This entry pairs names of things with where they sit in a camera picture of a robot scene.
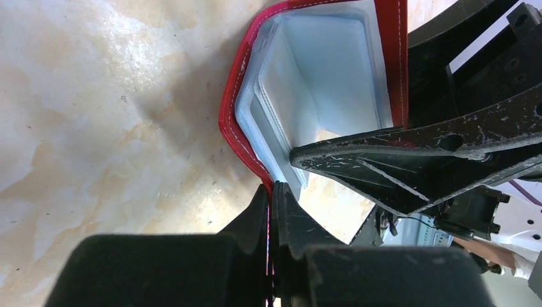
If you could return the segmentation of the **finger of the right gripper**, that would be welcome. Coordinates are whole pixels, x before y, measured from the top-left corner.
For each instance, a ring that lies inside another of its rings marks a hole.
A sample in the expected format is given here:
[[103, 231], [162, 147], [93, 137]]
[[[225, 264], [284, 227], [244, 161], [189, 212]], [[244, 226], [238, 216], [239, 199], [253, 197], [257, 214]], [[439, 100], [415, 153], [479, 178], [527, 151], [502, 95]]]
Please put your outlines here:
[[541, 169], [541, 86], [416, 129], [391, 128], [296, 147], [291, 164], [397, 215]]

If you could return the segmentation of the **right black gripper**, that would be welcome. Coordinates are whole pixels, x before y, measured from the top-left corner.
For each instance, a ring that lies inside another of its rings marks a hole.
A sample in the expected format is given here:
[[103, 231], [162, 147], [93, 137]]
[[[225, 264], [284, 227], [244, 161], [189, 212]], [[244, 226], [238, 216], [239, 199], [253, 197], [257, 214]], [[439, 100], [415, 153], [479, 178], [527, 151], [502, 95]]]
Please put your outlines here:
[[408, 126], [443, 122], [541, 83], [541, 9], [458, 1], [408, 36]]

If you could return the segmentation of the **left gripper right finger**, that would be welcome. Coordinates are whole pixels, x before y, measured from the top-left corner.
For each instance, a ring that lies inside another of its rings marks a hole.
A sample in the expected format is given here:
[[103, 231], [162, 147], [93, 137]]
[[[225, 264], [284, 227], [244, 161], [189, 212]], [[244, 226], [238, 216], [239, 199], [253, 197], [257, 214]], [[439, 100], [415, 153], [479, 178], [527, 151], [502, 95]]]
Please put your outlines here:
[[283, 306], [491, 306], [478, 268], [452, 248], [349, 246], [274, 185], [274, 290]]

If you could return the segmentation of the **red card holder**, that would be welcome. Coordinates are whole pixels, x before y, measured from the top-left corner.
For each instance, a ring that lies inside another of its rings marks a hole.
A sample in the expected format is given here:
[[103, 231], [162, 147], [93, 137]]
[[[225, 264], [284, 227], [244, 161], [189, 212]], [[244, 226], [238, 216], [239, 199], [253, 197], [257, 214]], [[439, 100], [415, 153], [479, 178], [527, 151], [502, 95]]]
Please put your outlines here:
[[340, 136], [408, 122], [406, 1], [283, 1], [251, 22], [226, 81], [219, 129], [272, 194], [299, 194], [289, 155], [319, 130]]

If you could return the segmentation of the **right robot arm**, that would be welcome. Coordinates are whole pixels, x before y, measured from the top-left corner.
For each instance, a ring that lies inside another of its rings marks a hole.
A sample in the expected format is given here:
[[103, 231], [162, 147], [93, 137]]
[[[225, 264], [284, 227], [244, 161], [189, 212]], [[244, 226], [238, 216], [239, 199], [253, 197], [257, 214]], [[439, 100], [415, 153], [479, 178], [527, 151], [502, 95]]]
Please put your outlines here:
[[541, 180], [541, 12], [457, 1], [408, 39], [408, 121], [294, 148], [292, 165], [535, 263], [541, 208], [496, 186]]

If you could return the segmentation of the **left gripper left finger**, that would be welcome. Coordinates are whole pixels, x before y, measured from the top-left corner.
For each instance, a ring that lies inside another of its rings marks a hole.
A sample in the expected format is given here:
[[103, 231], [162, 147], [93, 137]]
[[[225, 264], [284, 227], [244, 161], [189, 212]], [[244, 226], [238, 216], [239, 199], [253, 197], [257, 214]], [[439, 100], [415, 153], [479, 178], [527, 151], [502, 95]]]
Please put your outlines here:
[[94, 235], [71, 253], [47, 306], [264, 306], [268, 192], [216, 234]]

